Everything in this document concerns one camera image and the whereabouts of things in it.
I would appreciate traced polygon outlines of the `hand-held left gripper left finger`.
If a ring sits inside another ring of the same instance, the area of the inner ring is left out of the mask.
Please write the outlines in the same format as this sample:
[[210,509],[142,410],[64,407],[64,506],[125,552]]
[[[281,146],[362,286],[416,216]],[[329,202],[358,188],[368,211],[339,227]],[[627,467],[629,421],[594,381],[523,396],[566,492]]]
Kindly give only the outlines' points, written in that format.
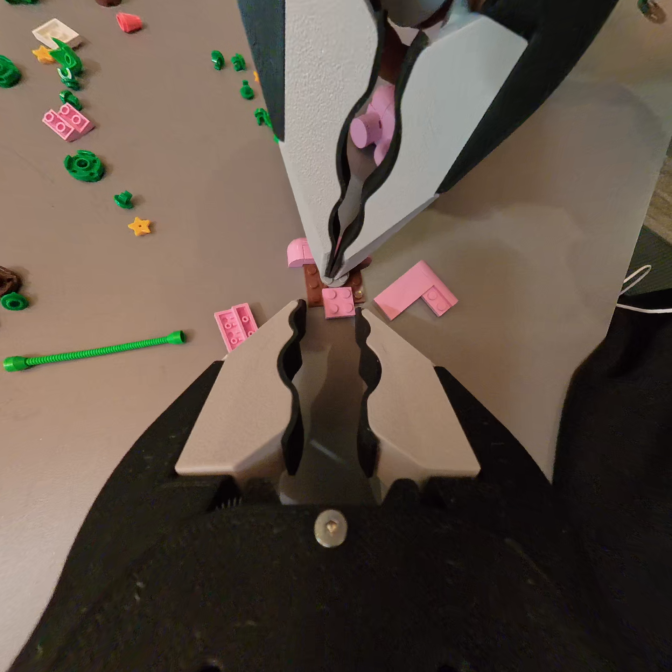
[[178,458],[182,476],[296,474],[304,449],[298,391],[307,303],[292,300],[228,354]]

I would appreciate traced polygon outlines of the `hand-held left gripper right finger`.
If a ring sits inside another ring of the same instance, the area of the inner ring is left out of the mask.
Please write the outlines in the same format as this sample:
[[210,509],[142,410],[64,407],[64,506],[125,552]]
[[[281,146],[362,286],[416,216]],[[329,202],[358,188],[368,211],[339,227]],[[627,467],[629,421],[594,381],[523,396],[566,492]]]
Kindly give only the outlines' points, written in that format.
[[432,361],[368,309],[356,311],[365,384],[357,456],[366,477],[475,477],[481,466]]

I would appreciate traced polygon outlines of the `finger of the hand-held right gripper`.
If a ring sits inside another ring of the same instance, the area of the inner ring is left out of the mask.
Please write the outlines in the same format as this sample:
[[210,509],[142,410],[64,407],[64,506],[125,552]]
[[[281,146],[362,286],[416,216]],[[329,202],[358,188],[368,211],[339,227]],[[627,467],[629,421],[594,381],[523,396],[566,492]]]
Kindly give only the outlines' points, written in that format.
[[340,276],[426,209],[527,47],[480,13],[455,12],[434,40],[420,31],[395,85],[384,160],[361,184],[336,254]]
[[286,1],[280,152],[313,259],[335,279],[339,208],[350,180],[349,123],[372,91],[385,12],[379,1]]

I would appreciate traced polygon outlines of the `pink corner plate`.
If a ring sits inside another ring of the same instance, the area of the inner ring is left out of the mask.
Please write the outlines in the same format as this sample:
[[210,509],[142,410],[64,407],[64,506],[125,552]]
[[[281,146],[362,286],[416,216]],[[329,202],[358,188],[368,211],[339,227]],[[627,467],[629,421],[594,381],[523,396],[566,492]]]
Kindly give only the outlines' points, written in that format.
[[393,320],[418,299],[422,299],[436,316],[442,316],[458,303],[458,298],[424,260],[391,283],[374,298],[374,302],[389,320]]

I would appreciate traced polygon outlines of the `pink brick block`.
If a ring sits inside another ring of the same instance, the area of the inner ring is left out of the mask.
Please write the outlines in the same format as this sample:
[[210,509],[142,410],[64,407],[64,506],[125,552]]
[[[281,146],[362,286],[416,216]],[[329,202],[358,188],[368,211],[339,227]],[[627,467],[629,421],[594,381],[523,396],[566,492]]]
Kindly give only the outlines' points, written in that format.
[[356,306],[365,302],[362,269],[367,265],[358,265],[350,271],[348,280],[340,287],[324,284],[315,264],[303,266],[308,307],[323,307],[326,319],[354,316]]

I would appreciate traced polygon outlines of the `person's right hand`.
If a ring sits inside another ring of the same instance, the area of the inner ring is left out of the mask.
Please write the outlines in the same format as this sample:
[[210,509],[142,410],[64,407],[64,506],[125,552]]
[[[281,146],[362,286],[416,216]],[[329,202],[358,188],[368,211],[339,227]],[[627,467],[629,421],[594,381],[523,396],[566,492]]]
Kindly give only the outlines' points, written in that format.
[[408,46],[402,42],[397,31],[387,24],[382,46],[379,77],[391,85],[396,85],[407,52]]

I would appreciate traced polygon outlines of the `pink brick animal body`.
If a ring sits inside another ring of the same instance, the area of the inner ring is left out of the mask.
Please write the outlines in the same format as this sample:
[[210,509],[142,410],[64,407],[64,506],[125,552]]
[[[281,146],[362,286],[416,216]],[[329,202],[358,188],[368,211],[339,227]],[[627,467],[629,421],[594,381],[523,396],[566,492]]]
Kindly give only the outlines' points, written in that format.
[[366,111],[352,120],[349,133],[357,148],[374,146],[374,161],[380,165],[390,148],[395,125],[395,86],[385,84],[374,91]]

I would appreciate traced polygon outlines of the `green flexible rod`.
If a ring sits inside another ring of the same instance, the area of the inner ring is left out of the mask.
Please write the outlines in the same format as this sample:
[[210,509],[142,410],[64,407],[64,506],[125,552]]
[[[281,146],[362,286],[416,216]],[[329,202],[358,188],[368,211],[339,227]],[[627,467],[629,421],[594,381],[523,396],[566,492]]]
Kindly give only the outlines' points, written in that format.
[[126,351],[135,351],[138,349],[154,348],[160,345],[180,345],[187,340],[183,331],[174,331],[164,337],[132,341],[128,343],[110,345],[102,348],[84,349],[79,351],[70,351],[48,356],[6,357],[3,361],[3,368],[6,372],[21,372],[35,368],[39,365],[56,364],[61,362],[70,362],[80,359],[89,359],[94,357],[108,356]]

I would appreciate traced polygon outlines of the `person's black jacket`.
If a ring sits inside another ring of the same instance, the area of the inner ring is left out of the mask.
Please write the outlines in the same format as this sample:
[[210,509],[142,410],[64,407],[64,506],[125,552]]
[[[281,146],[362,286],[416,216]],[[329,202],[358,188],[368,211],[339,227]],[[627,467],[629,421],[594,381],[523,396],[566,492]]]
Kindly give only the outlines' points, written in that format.
[[578,367],[553,481],[631,671],[671,670],[671,290],[626,299]]

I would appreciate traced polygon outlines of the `pink two-stud plate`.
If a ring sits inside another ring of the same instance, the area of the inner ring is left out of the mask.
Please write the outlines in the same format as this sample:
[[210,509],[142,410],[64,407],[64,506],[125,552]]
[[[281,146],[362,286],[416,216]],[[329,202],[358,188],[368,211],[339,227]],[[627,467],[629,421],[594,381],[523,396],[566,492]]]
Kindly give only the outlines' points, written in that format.
[[72,142],[80,138],[77,129],[68,120],[64,119],[54,110],[49,109],[42,118],[42,122],[61,139]]
[[72,128],[73,133],[79,137],[85,136],[95,128],[91,122],[82,112],[70,104],[61,105],[58,110],[59,118]]

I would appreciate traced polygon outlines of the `green spiky leaf piece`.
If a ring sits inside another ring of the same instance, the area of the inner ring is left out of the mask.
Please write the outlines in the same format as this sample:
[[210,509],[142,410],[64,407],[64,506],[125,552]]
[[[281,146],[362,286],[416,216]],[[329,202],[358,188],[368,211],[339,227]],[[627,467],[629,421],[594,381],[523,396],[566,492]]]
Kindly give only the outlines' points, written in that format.
[[50,51],[50,55],[62,66],[62,69],[70,71],[72,77],[82,75],[84,71],[83,63],[72,47],[55,36],[51,40],[56,48]]

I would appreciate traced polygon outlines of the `white square tile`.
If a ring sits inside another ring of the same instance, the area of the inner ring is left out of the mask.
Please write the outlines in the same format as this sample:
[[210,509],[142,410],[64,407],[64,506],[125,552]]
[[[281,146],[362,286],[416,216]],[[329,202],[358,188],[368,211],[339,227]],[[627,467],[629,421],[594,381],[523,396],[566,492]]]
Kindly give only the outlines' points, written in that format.
[[50,50],[57,49],[60,43],[75,49],[83,41],[78,32],[57,18],[46,21],[37,28],[32,29],[31,32],[36,39]]

